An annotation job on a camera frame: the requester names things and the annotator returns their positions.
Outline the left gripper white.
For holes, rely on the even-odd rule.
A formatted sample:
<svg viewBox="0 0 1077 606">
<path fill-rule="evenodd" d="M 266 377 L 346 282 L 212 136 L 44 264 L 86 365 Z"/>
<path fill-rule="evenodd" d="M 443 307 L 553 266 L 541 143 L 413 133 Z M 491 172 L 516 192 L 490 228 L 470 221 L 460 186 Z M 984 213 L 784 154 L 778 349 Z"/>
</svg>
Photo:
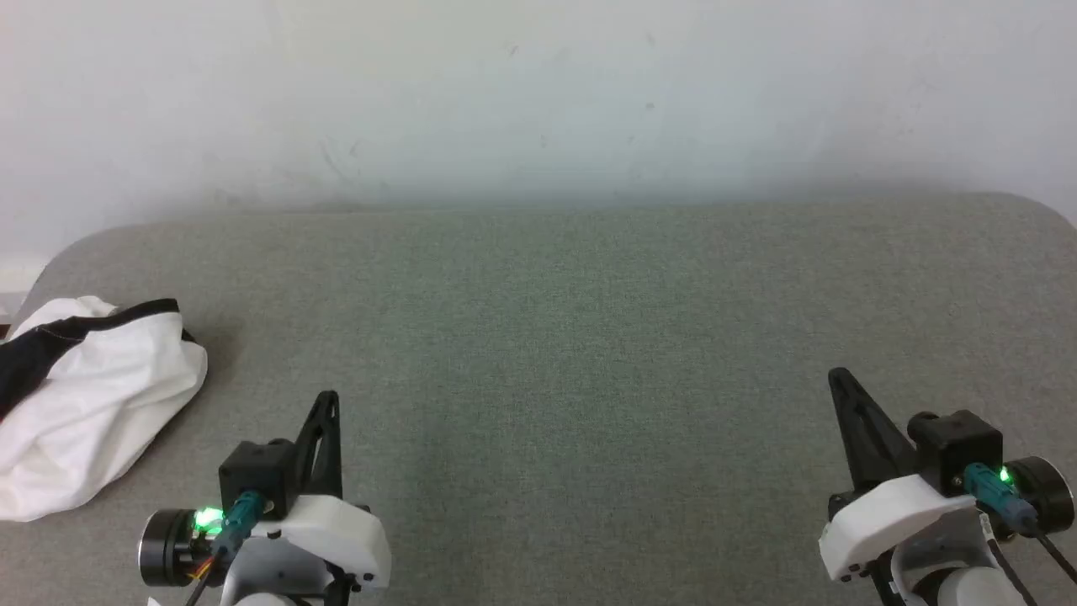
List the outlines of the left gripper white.
<svg viewBox="0 0 1077 606">
<path fill-rule="evenodd" d="M 342 498 L 337 391 L 321 391 L 295 441 L 300 494 L 264 521 L 230 561 L 223 605 L 347 605 L 391 583 L 392 555 L 376 515 Z"/>
</svg>

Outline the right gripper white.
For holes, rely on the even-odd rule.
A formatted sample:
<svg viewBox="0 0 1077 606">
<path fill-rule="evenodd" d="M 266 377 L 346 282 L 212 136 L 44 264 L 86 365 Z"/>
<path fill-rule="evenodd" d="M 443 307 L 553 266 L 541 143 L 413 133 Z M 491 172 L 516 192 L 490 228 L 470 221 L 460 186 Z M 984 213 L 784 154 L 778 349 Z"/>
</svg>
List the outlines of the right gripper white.
<svg viewBox="0 0 1077 606">
<path fill-rule="evenodd" d="M 984 515 L 915 473 L 915 448 L 847 368 L 828 372 L 852 491 L 819 539 L 833 582 L 984 582 Z"/>
</svg>

